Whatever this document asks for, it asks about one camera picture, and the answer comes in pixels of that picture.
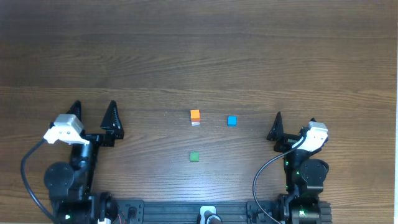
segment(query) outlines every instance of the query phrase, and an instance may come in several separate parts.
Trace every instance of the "wooden tabletop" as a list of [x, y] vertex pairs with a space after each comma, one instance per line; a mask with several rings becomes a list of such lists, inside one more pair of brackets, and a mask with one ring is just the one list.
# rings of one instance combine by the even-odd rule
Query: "wooden tabletop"
[[[89, 133], [116, 100], [126, 134], [100, 150], [97, 192], [252, 200], [281, 111], [286, 133], [312, 117], [328, 126], [315, 157], [330, 165], [320, 197], [335, 223], [392, 223], [396, 74], [393, 0], [0, 1], [0, 222], [49, 221], [22, 156], [75, 100]], [[46, 144], [28, 160], [49, 209], [44, 172], [69, 153]], [[257, 187], [261, 200], [285, 192], [282, 161]]]

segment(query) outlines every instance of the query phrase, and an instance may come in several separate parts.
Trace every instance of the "small block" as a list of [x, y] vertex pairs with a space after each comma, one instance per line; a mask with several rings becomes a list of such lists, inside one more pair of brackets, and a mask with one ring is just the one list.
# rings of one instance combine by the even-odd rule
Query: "small block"
[[236, 116], [228, 116], [228, 126], [229, 127], [236, 126]]
[[191, 110], [191, 121], [192, 122], [200, 122], [199, 110]]
[[191, 152], [190, 160], [191, 162], [199, 162], [199, 152]]

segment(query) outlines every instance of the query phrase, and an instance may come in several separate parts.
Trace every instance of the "wood grain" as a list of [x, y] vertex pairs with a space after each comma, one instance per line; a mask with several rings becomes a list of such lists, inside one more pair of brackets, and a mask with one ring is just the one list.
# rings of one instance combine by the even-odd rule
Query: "wood grain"
[[[286, 133], [312, 117], [330, 141], [322, 200], [335, 223], [391, 223], [397, 3], [309, 0], [0, 1], [0, 222], [48, 222], [22, 156], [77, 99], [88, 132], [110, 100], [126, 132], [99, 154], [95, 190], [146, 201], [247, 201], [276, 112]], [[189, 110], [200, 109], [200, 127]], [[238, 126], [226, 126], [227, 115]], [[189, 162], [189, 152], [200, 162]], [[43, 146], [28, 180], [69, 146]], [[258, 183], [284, 193], [281, 161]]]

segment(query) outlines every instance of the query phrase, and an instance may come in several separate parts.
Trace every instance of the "blue cube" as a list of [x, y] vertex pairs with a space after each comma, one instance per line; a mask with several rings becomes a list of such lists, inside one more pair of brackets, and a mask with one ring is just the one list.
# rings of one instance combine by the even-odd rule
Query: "blue cube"
[[236, 116], [228, 116], [228, 126], [229, 127], [236, 126]]

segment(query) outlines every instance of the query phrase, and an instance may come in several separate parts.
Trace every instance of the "table surface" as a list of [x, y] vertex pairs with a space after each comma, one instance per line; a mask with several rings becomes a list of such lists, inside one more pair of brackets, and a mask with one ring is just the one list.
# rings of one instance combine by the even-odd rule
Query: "table surface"
[[[98, 192], [252, 200], [255, 173], [277, 155], [265, 136], [281, 111], [286, 133], [312, 117], [329, 128], [315, 157], [330, 165], [320, 196], [335, 223], [392, 223], [396, 71], [393, 0], [1, 1], [0, 221], [48, 221], [19, 164], [79, 99], [89, 133], [101, 131], [111, 100], [126, 132], [100, 151]], [[48, 208], [44, 172], [69, 153], [46, 144], [27, 163]], [[284, 189], [279, 161], [262, 174], [259, 198]]]

